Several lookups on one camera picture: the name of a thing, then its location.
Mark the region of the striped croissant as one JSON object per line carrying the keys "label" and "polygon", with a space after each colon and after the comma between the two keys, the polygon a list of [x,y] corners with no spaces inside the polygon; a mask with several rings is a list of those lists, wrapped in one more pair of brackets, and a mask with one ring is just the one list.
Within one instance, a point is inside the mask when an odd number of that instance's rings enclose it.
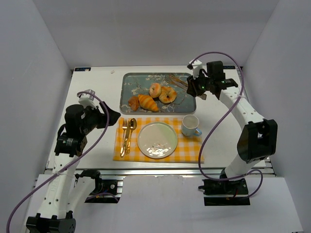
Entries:
{"label": "striped croissant", "polygon": [[157,103],[149,95],[139,94],[138,95],[138,101],[139,101],[140,106],[143,109],[146,109],[146,110],[149,110],[149,111],[152,111],[152,112],[158,112],[159,111]]}

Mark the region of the steel serving tongs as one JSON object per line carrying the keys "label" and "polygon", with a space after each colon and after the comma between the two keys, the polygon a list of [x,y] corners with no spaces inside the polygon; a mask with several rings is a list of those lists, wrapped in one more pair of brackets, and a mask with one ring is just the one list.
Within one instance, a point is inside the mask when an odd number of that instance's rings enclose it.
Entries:
{"label": "steel serving tongs", "polygon": [[178,77],[172,75],[172,74],[169,74],[168,76],[168,80],[167,80],[168,83],[171,83],[171,84],[174,84],[174,85],[177,85],[185,90],[188,89],[188,84],[185,83],[184,81],[180,80]]}

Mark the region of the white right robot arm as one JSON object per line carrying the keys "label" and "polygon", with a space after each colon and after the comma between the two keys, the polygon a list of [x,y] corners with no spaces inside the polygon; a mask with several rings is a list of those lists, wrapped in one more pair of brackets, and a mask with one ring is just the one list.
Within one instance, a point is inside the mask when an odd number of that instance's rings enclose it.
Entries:
{"label": "white right robot arm", "polygon": [[199,60],[188,64],[192,75],[187,78],[187,93],[200,97],[206,91],[212,93],[238,122],[242,133],[237,143],[237,156],[222,175],[223,180],[240,180],[259,161],[276,152],[277,123],[259,114],[242,95],[242,86],[225,76],[222,61],[207,63]]}

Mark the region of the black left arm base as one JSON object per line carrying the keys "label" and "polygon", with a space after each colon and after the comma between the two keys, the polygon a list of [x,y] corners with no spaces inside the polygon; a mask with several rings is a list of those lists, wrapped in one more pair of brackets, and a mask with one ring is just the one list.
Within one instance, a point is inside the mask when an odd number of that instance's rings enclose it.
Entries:
{"label": "black left arm base", "polygon": [[100,171],[94,169],[83,170],[75,175],[75,185],[79,179],[89,177],[94,183],[94,190],[89,194],[85,203],[118,203],[121,197],[121,180],[102,178]]}

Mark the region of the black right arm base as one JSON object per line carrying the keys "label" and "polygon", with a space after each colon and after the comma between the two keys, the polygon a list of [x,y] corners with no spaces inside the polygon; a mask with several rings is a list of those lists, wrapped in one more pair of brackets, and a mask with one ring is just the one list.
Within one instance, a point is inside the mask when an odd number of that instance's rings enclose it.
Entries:
{"label": "black right arm base", "polygon": [[249,206],[248,187],[245,179],[237,181],[203,180],[198,186],[204,194],[205,206]]}

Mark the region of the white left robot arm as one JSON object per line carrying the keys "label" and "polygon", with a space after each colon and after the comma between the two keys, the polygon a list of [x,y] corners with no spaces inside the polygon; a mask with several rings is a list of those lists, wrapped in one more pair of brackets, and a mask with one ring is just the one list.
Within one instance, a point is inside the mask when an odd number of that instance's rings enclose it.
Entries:
{"label": "white left robot arm", "polygon": [[65,123],[59,128],[54,149],[53,174],[48,189],[35,216],[27,218],[26,227],[32,233],[73,233],[77,207],[90,194],[101,191],[100,173],[87,169],[80,175],[75,170],[87,144],[86,136],[93,129],[113,126],[120,113],[105,103],[74,104],[66,108]]}

